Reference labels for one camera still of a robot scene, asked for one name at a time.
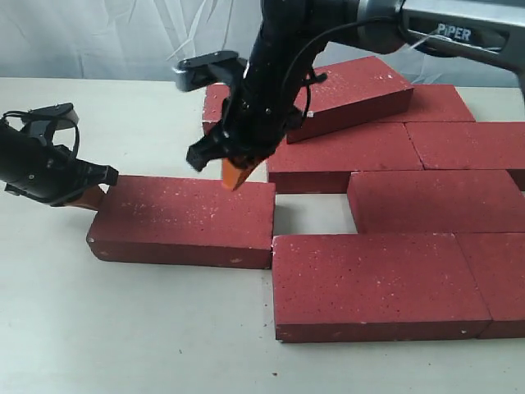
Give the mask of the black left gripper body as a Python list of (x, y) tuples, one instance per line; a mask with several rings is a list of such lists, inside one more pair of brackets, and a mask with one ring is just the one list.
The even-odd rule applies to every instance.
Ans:
[(42, 146), (36, 139), (1, 124), (1, 181), (5, 191), (61, 207), (74, 192), (117, 183), (118, 171), (77, 158), (78, 146)]

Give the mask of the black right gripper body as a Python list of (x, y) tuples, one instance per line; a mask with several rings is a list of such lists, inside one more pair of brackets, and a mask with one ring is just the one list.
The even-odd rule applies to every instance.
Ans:
[(223, 158), (244, 161), (273, 155), (285, 133), (304, 119), (294, 105), (311, 79), (312, 58), (250, 57), (222, 104), (221, 120), (189, 146), (186, 161), (197, 172)]

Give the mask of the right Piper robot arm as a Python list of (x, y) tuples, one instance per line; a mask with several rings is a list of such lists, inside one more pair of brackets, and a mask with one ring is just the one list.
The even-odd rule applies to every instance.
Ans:
[(322, 83), (313, 63), (328, 43), (375, 54), (408, 45), (433, 57), (462, 57), (524, 77), (521, 1), (264, 1), (248, 58), (218, 51), (179, 62), (177, 88), (222, 83), (229, 94), (215, 126), (187, 151), (196, 171), (223, 164), (235, 190), (285, 134), (306, 117), (295, 107), (301, 89)]

